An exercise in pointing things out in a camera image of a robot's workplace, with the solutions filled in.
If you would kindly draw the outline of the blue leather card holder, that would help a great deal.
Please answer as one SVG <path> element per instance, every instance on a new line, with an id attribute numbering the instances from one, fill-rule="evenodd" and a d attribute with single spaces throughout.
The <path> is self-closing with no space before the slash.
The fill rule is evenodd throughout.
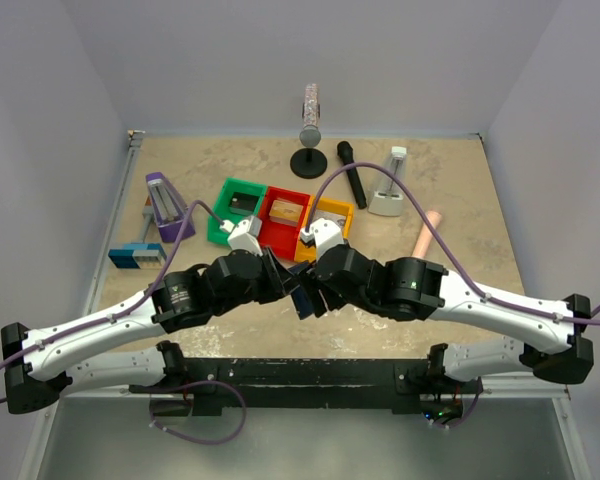
<path id="1" fill-rule="evenodd" d="M 288 268 L 288 271 L 292 274 L 299 274 L 307 267 L 309 263 L 307 261 L 297 263 Z M 300 320 L 304 320 L 314 314 L 314 308 L 309 296 L 302 286 L 297 287 L 291 293 L 291 299 L 296 310 L 296 314 Z"/>

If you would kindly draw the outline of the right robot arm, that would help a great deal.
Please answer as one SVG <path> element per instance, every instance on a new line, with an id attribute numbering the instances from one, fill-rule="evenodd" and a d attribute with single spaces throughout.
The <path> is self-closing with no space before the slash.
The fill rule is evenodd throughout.
<path id="1" fill-rule="evenodd" d="M 469 287 L 459 273 L 440 264 L 414 257 L 381 264 L 348 244 L 322 254 L 307 280 L 330 310 L 350 304 L 395 321 L 441 320 L 497 334 L 489 342 L 432 347 L 425 378 L 438 392 L 484 375 L 518 371 L 576 385 L 594 366 L 593 344 L 583 335 L 591 305 L 583 295 L 551 301 Z"/>

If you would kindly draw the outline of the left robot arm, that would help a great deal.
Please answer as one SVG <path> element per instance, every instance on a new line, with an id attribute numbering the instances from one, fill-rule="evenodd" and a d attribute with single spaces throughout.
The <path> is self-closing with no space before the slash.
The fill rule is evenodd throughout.
<path id="1" fill-rule="evenodd" d="M 133 341 L 206 325 L 251 302 L 292 294 L 297 277 L 271 249 L 234 250 L 211 264 L 164 275 L 156 284 L 94 314 L 46 329 L 20 322 L 1 329 L 6 404 L 19 415 L 59 400 L 76 385 L 69 369 Z"/>

